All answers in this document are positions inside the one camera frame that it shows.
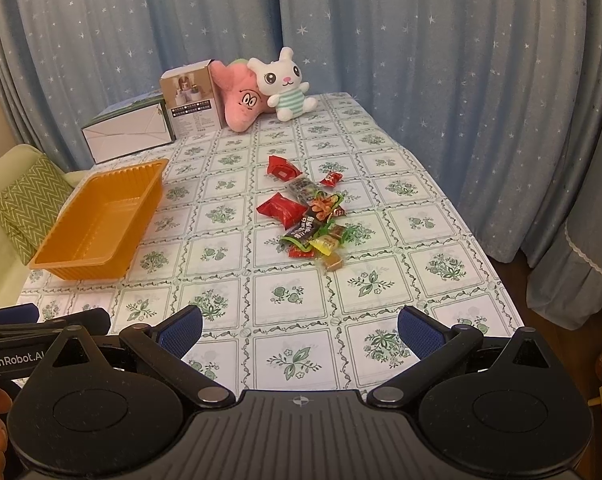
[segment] wooden floor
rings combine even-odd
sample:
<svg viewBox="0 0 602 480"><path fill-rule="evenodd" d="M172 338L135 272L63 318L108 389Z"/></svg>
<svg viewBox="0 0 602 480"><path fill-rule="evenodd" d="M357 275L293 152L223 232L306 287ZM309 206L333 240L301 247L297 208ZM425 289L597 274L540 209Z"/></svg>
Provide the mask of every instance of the wooden floor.
<svg viewBox="0 0 602 480"><path fill-rule="evenodd" d="M519 251L514 261L502 264L491 260L501 281L510 293L518 313L527 326L532 326L556 353L584 399L598 397L600 381L594 374L594 362L602 350L602 314L590 317L578 330L565 330L554 325L527 307L526 288L530 269L525 255ZM584 480L602 480L602 417L600 407L592 408L594 435L578 465L577 472Z"/></svg>

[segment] product box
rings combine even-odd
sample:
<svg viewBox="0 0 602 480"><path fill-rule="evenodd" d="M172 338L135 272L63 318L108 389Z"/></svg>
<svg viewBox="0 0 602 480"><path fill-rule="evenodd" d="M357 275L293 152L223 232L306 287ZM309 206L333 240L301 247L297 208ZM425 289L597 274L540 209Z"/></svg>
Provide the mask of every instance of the product box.
<svg viewBox="0 0 602 480"><path fill-rule="evenodd" d="M109 106L82 131L97 164L174 142L160 91Z"/></svg>
<svg viewBox="0 0 602 480"><path fill-rule="evenodd" d="M159 81L177 139L220 130L223 107L208 70L211 60L168 70Z"/></svg>

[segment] table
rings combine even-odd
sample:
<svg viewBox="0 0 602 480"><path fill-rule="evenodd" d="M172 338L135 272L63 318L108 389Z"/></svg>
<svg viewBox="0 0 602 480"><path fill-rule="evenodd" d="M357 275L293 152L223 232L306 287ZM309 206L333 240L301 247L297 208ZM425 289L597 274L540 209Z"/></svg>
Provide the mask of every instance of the table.
<svg viewBox="0 0 602 480"><path fill-rule="evenodd" d="M228 130L101 164L92 173L167 157L164 195L127 276L65 282L31 272L20 302L43 319L95 306L112 332L157 324L188 303L204 316L184 361L238 394L258 389L369 389L417 358L396 316L415 304L450 326L508 336L521 320L476 239L408 150L344 93L318 96L316 112L290 123L261 116ZM270 155L317 182L328 170L355 226L335 273L293 260L284 232L256 207L285 183L266 175Z"/></svg>

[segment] curtain lace trim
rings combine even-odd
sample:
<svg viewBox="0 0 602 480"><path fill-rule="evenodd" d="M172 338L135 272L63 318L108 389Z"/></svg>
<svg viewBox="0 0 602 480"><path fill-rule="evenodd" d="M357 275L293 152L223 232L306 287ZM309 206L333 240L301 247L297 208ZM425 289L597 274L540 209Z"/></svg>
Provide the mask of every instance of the curtain lace trim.
<svg viewBox="0 0 602 480"><path fill-rule="evenodd" d="M568 241L568 244L570 245L570 248L575 253L577 253L578 256L582 260L585 260L588 264L590 264L590 267L592 267L594 270L596 270L596 272L598 272L599 274L602 275L602 269L601 269L601 267L599 267L596 263L594 263L592 260L590 260L588 258L588 256L587 256L587 254L585 254L576 245L574 245L574 242L572 241L572 239L570 238L570 235L568 234L568 223L567 223L567 221L565 222L565 224L563 226L563 232L565 233L565 239Z"/></svg>

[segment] white bunny plush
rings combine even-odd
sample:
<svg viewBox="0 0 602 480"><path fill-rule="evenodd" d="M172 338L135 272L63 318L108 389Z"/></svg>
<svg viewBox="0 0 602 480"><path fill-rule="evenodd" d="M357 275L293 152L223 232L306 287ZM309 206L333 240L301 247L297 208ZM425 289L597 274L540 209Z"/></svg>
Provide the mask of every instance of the white bunny plush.
<svg viewBox="0 0 602 480"><path fill-rule="evenodd" d="M276 108L277 117L286 122L316 108L314 97L305 97L310 83L301 82L301 71L292 61L292 49L281 49L279 60L270 64L252 57L248 68L257 76L257 86L268 98L268 106Z"/></svg>

